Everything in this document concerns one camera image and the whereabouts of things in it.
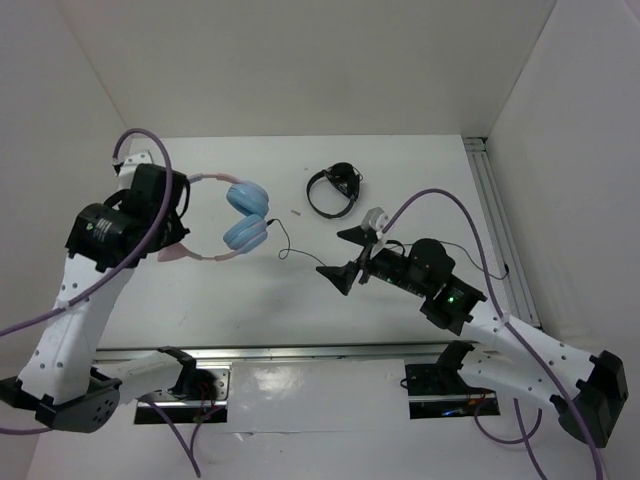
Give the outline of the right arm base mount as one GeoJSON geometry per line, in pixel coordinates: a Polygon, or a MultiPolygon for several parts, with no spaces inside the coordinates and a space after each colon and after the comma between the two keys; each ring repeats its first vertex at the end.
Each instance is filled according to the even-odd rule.
{"type": "Polygon", "coordinates": [[[498,416],[500,407],[492,390],[470,387],[452,371],[432,364],[406,364],[399,382],[408,395],[409,415],[416,419],[498,416]]]}

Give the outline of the pink blue cat-ear headphones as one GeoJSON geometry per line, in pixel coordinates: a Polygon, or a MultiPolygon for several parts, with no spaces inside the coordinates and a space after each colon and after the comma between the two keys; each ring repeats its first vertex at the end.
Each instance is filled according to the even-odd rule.
{"type": "Polygon", "coordinates": [[[203,256],[188,249],[182,242],[178,242],[161,249],[157,255],[158,262],[171,262],[183,258],[223,262],[251,252],[267,239],[266,216],[269,213],[267,192],[253,182],[224,173],[195,174],[189,177],[189,184],[209,179],[230,184],[226,200],[231,207],[244,216],[223,235],[223,242],[229,251],[220,255],[203,256]]]}

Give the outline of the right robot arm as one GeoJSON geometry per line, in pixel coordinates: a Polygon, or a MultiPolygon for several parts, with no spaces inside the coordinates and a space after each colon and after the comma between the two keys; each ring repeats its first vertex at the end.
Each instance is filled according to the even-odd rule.
{"type": "Polygon", "coordinates": [[[442,243],[417,240],[406,253],[373,242],[372,230],[353,227],[339,238],[361,246],[356,260],[319,266],[342,295],[376,278],[422,299],[421,313],[457,339],[445,349],[436,379],[448,392],[465,385],[523,397],[558,416],[561,428],[604,448],[629,397],[623,361],[604,350],[574,348],[531,325],[499,314],[480,290],[454,275],[442,243]]]}

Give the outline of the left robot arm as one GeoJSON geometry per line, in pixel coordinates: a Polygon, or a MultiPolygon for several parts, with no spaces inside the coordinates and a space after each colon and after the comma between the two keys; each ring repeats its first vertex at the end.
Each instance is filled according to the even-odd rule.
{"type": "Polygon", "coordinates": [[[77,215],[67,242],[55,314],[21,372],[1,382],[1,399],[33,412],[50,430],[93,433],[121,404],[156,391],[176,399],[196,390],[196,361],[159,347],[109,368],[95,354],[115,303],[149,253],[173,246],[188,229],[177,207],[189,194],[187,176],[139,164],[125,187],[77,215]]]}

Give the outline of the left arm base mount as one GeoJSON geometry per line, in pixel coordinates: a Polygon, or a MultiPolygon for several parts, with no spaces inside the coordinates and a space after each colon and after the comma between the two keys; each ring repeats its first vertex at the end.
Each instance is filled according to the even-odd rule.
{"type": "Polygon", "coordinates": [[[150,398],[176,425],[223,424],[228,417],[231,365],[204,362],[198,364],[195,380],[186,394],[156,391],[150,398]]]}

